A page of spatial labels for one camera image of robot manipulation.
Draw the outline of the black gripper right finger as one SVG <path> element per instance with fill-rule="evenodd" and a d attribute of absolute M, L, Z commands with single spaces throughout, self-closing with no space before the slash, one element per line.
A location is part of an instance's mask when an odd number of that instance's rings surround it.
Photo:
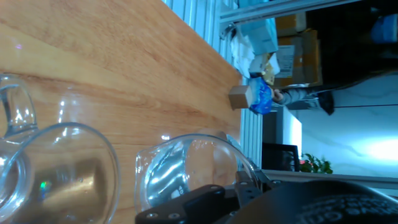
<path fill-rule="evenodd" d="M 255 170 L 254 175 L 256 178 L 256 184 L 262 193 L 288 184 L 288 182 L 283 180 L 270 179 L 262 170 Z"/>

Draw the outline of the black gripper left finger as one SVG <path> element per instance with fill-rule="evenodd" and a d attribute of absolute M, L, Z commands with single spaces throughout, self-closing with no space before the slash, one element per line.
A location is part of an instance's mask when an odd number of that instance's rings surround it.
<path fill-rule="evenodd" d="M 259 179 L 243 171 L 233 185 L 210 184 L 136 215 L 136 224 L 226 223 L 259 196 Z"/>

